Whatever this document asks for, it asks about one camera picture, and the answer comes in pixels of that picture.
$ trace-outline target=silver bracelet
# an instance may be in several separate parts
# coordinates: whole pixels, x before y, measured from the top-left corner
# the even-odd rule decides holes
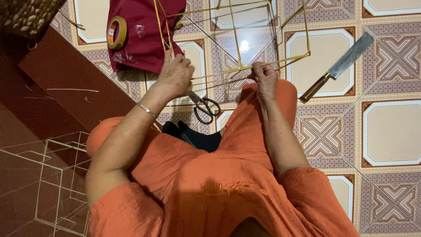
[[[154,113],[152,113],[148,108],[146,108],[143,104],[139,102],[136,103],[137,106],[139,106],[140,108],[142,108],[144,111],[146,111],[150,116],[157,118],[158,116]]]

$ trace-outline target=knife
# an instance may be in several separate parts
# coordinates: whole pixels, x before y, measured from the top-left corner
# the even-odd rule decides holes
[[[300,101],[305,104],[308,102],[322,86],[332,78],[336,80],[345,70],[364,53],[364,51],[373,43],[373,37],[365,32],[335,64],[314,83],[301,97]]]

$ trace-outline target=red cloth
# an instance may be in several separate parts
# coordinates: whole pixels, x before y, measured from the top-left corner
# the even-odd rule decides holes
[[[182,12],[186,7],[186,0],[161,0],[167,15]],[[168,31],[165,25],[164,13],[158,4],[161,30],[168,42]],[[127,35],[124,45],[119,50],[108,49],[111,66],[115,72],[125,66],[136,67],[159,74],[164,63],[164,48],[159,32],[158,20],[153,0],[110,0],[108,23],[115,16],[125,19]],[[172,38],[172,26],[176,17],[168,18],[169,34]],[[182,54],[180,47],[171,40],[175,54]]]

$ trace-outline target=masking tape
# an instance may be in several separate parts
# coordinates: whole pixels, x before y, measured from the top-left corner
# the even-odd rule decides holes
[[[118,36],[114,41],[114,32],[115,29],[119,26]],[[107,35],[107,45],[110,49],[118,50],[120,49],[124,41],[126,40],[126,34],[127,34],[127,24],[126,21],[119,17],[115,16],[108,27],[108,35]]]

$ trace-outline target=woman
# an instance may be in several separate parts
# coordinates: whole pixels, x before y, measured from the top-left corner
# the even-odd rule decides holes
[[[327,176],[310,165],[292,127],[297,91],[253,64],[215,152],[151,129],[192,89],[189,59],[165,54],[158,80],[124,118],[87,143],[96,236],[358,236]]]

